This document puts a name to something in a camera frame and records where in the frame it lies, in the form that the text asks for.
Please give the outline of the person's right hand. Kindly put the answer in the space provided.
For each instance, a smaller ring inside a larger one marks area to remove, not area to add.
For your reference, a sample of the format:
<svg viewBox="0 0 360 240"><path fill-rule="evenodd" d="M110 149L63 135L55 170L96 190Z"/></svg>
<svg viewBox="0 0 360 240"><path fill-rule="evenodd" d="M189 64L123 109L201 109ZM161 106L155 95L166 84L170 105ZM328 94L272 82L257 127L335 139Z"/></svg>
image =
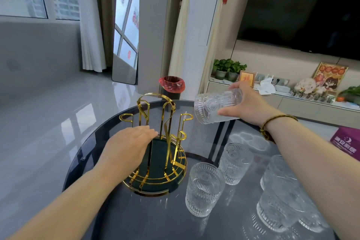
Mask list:
<svg viewBox="0 0 360 240"><path fill-rule="evenodd" d="M243 113L240 118L247 123L261 127L268 119L283 113L269 105L263 97L245 82L236 82L229 86L229 90L239 88L243 98L239 106Z"/></svg>

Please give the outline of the clear ribbed drinking glass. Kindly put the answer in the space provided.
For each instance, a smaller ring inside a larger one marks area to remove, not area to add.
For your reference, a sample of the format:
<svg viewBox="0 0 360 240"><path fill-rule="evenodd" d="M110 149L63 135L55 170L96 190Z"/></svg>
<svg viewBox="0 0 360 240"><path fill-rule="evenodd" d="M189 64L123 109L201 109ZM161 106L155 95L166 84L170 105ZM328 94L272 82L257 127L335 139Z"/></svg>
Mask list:
<svg viewBox="0 0 360 240"><path fill-rule="evenodd" d="M325 229L329 229L330 226L326 222L325 218L321 215L312 200L306 200L305 210L303 215L298 220L304 228L314 232L320 233Z"/></svg>
<svg viewBox="0 0 360 240"><path fill-rule="evenodd" d="M219 170L222 172L225 183L237 185L244 177L254 159L254 154L245 145L230 142L224 147L219 161Z"/></svg>
<svg viewBox="0 0 360 240"><path fill-rule="evenodd" d="M185 204L196 217L210 214L225 188L223 173L214 165L200 162L189 173Z"/></svg>
<svg viewBox="0 0 360 240"><path fill-rule="evenodd" d="M272 187L275 188L275 191L285 191L299 188L300 183L283 156L274 155L270 158L265 172L260 179L260 186L263 191Z"/></svg>
<svg viewBox="0 0 360 240"><path fill-rule="evenodd" d="M265 226L276 233L283 233L305 213L306 205L298 186L272 182L264 188L256 210Z"/></svg>
<svg viewBox="0 0 360 240"><path fill-rule="evenodd" d="M236 106L241 103L241 89L235 88L223 92L199 94L194 101L194 113L201 124L212 124L236 120L233 116L220 116L218 111L224 107Z"/></svg>

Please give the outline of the gold cup rack green tray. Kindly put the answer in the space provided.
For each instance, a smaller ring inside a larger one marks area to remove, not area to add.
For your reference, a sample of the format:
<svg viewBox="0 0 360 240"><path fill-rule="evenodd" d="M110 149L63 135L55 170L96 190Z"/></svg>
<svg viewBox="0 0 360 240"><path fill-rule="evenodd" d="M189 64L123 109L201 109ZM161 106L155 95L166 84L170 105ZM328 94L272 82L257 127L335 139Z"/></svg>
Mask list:
<svg viewBox="0 0 360 240"><path fill-rule="evenodd" d="M194 119L181 113L177 128L172 128L175 100L159 93L146 93L137 100L139 126L154 128L157 136L147 145L141 164L124 185L136 194L158 197L178 188L187 172L187 157L181 143L186 140L184 124Z"/></svg>

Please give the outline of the person's right forearm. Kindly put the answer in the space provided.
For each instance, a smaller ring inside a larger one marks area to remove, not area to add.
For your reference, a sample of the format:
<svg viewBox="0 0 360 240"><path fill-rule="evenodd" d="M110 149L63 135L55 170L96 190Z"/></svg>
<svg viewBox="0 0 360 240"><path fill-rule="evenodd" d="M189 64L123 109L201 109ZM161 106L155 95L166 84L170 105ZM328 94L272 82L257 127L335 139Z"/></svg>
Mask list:
<svg viewBox="0 0 360 240"><path fill-rule="evenodd" d="M360 240L360 162L288 116L264 127L339 238Z"/></svg>

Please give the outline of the person's left forearm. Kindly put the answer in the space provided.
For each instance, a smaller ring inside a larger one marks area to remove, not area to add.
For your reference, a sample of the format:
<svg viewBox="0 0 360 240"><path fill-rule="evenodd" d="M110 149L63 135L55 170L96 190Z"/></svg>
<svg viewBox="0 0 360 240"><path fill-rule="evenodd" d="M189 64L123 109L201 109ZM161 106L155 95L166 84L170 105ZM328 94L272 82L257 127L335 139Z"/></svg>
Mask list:
<svg viewBox="0 0 360 240"><path fill-rule="evenodd" d="M96 166L6 240L81 240L111 191L131 172Z"/></svg>

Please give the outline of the green potted plant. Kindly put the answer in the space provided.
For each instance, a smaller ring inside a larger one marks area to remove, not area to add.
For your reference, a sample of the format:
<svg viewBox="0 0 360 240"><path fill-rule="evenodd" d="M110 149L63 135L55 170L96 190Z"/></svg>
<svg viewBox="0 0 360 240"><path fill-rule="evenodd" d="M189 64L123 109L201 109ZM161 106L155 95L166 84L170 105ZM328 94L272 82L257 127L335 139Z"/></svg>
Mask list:
<svg viewBox="0 0 360 240"><path fill-rule="evenodd" d="M245 70L247 64L241 64L239 61L229 60L229 66L227 68L226 80L230 82L236 82L239 79L240 71Z"/></svg>
<svg viewBox="0 0 360 240"><path fill-rule="evenodd" d="M231 63L228 59L215 59L211 76L213 76L217 80L224 80L230 66Z"/></svg>

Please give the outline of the white paper sheet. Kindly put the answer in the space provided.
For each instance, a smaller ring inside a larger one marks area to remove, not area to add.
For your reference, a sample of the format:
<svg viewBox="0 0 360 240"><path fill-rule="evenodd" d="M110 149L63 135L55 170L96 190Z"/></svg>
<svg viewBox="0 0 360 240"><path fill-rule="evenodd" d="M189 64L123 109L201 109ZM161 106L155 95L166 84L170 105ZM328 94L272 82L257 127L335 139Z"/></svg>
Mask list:
<svg viewBox="0 0 360 240"><path fill-rule="evenodd" d="M275 86L272 83L255 83L254 90L260 95L271 95L276 93Z"/></svg>

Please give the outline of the black bin with red bag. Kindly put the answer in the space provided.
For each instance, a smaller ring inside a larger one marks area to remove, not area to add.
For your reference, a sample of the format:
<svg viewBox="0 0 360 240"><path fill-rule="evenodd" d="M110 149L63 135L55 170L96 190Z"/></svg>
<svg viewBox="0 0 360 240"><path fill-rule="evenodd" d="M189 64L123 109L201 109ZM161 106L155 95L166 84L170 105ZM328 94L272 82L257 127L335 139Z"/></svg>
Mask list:
<svg viewBox="0 0 360 240"><path fill-rule="evenodd" d="M185 91L185 81L176 76L164 76L159 79L160 94L171 100L180 100L181 93Z"/></svg>

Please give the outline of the white router with antennas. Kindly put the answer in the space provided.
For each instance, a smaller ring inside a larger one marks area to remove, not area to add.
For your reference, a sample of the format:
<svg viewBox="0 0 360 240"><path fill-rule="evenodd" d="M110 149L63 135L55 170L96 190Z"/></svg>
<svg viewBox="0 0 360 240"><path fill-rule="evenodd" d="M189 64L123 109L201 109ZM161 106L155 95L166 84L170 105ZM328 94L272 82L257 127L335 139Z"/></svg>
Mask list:
<svg viewBox="0 0 360 240"><path fill-rule="evenodd" d="M276 77L274 75L266 74L264 75L264 79L271 79L272 85L274 85L275 90L277 92L284 92L289 93L290 92L290 80L285 78Z"/></svg>

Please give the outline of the round decorative plate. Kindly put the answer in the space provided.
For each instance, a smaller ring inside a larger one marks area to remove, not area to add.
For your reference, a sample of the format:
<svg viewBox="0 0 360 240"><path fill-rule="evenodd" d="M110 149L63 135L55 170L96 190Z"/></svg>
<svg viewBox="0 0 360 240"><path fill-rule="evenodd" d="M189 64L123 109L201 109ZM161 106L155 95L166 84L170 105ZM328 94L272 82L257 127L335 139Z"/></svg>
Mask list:
<svg viewBox="0 0 360 240"><path fill-rule="evenodd" d="M303 94L309 94L314 92L314 90L317 87L316 80L313 78L305 78L300 80L295 86L294 91L303 93Z"/></svg>

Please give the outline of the row of small figurines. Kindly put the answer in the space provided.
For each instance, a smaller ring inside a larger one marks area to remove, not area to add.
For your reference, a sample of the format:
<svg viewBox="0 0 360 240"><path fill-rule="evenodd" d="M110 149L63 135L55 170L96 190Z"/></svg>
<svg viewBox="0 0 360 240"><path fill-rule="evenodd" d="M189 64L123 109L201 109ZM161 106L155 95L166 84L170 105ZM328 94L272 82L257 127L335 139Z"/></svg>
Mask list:
<svg viewBox="0 0 360 240"><path fill-rule="evenodd" d="M327 92L324 93L311 92L306 94L305 92L302 91L291 90L290 95L291 97L295 97L301 100L313 101L313 102L330 104L330 105L333 104L336 100L335 94L331 94L331 93L328 94Z"/></svg>

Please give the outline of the green leafy vegetables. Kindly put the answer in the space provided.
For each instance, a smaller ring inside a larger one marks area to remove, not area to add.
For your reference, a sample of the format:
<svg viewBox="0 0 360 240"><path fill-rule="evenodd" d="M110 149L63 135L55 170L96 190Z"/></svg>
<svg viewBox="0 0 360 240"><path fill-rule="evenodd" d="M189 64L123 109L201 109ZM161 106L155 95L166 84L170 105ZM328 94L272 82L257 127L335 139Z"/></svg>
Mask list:
<svg viewBox="0 0 360 240"><path fill-rule="evenodd" d="M340 92L338 97L342 97L344 101L354 103L360 106L360 85L351 86Z"/></svg>

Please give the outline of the beige curtain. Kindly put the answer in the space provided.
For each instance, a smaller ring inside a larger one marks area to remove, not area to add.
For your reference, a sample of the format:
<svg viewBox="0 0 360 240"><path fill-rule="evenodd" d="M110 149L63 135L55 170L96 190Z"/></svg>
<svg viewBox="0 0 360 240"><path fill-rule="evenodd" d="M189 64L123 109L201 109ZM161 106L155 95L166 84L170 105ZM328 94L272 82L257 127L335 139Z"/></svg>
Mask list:
<svg viewBox="0 0 360 240"><path fill-rule="evenodd" d="M106 67L113 65L116 0L97 0Z"/></svg>

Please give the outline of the small wooden photo frame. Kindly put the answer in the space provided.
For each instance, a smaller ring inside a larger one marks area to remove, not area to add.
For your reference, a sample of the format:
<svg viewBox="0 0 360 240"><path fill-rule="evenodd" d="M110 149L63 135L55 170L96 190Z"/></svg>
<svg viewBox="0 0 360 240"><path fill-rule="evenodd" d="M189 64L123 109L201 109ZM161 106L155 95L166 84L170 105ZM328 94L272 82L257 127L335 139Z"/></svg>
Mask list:
<svg viewBox="0 0 360 240"><path fill-rule="evenodd" d="M254 88L256 73L241 70L239 73L239 81L247 83L251 88Z"/></svg>

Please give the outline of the black wall television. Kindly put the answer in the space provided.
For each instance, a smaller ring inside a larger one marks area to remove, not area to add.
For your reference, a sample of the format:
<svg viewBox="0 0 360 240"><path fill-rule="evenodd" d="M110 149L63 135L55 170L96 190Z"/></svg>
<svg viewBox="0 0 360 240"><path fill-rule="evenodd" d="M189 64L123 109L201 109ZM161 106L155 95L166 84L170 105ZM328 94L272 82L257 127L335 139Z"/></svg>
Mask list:
<svg viewBox="0 0 360 240"><path fill-rule="evenodd" d="M360 0L248 0L237 39L360 61Z"/></svg>

